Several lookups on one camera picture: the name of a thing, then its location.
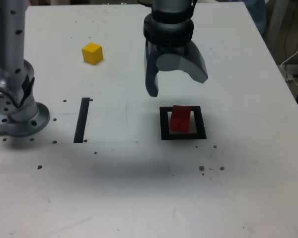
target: cable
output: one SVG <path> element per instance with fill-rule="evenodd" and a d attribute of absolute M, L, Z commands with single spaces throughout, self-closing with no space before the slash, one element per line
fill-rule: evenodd
<path fill-rule="evenodd" d="M 140 1 L 140 0 L 137 0 L 137 2 L 138 2 L 140 5 L 143 5 L 143 6 L 146 6 L 146 7 L 152 7 L 152 4 L 151 4 L 151 3 L 142 2 L 142 1 Z"/>
<path fill-rule="evenodd" d="M 293 17 L 292 17 L 292 20 L 289 24 L 289 27 L 288 27 L 288 30 L 287 30 L 287 33 L 286 33 L 286 37 L 285 37 L 285 41 L 284 41 L 284 51 L 285 51 L 285 59 L 287 59 L 287 50 L 286 50 L 286 42 L 287 42 L 287 39 L 288 39 L 288 35 L 289 35 L 289 32 L 290 32 L 290 29 L 294 23 L 294 19 L 295 19 L 295 12 L 296 12 L 296 9 L 298 7 L 298 1 L 294 7 L 294 10 L 293 10 Z M 292 88 L 292 85 L 290 84 L 290 81 L 288 79 L 288 75 L 286 74 L 286 77 L 285 77 L 285 82 L 289 84 L 289 89 Z"/>
<path fill-rule="evenodd" d="M 280 65 L 280 69 L 281 69 L 286 75 L 292 76 L 291 74 L 287 73 L 287 72 L 283 69 L 283 65 L 284 65 L 287 61 L 289 61 L 290 59 L 292 59 L 292 58 L 293 58 L 295 55 L 297 55 L 297 54 L 298 54 L 298 51 L 297 51 L 296 53 L 294 53 L 292 56 L 290 56 L 287 60 L 285 60 L 284 62 L 281 63 L 281 65 Z"/>

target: black square outline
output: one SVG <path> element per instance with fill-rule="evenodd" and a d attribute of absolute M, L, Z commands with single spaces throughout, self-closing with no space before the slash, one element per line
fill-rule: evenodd
<path fill-rule="evenodd" d="M 200 106 L 192 106 L 190 108 L 194 114 L 197 133 L 170 134 L 168 112 L 171 112 L 173 107 L 160 107 L 161 140 L 197 140 L 207 138 Z"/>

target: black tape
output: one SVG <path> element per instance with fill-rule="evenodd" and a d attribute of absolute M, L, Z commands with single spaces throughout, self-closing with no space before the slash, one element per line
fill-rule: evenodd
<path fill-rule="evenodd" d="M 74 143 L 83 143 L 85 126 L 88 114 L 89 98 L 82 98 L 77 119 L 77 125 L 74 136 Z"/>

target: black strip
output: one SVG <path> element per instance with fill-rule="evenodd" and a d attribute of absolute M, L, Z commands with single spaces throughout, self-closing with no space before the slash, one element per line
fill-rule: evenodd
<path fill-rule="evenodd" d="M 171 112 L 173 107 L 160 107 L 161 140 L 197 140 L 207 138 L 200 106 L 192 106 L 190 108 L 194 113 L 194 121 L 197 133 L 170 134 L 168 112 Z"/>
<path fill-rule="evenodd" d="M 80 103 L 78 119 L 77 119 L 74 143 L 83 143 L 88 106 L 89 106 L 89 98 L 82 98 Z"/>

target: white cable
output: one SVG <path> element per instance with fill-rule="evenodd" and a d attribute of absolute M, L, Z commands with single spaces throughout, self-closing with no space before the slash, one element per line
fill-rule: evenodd
<path fill-rule="evenodd" d="M 282 69 L 282 71 L 285 74 L 288 74 L 289 76 L 293 77 L 290 73 L 287 73 L 284 69 L 283 69 L 283 64 L 285 64 L 288 60 L 290 60 L 292 57 L 294 57 L 296 54 L 298 54 L 298 51 L 296 53 L 294 53 L 292 56 L 290 56 L 287 60 L 285 60 L 284 62 L 282 62 L 282 64 L 280 65 L 280 68 Z M 298 83 L 296 82 L 296 80 L 293 77 L 293 81 L 295 83 L 295 85 L 298 87 Z"/>

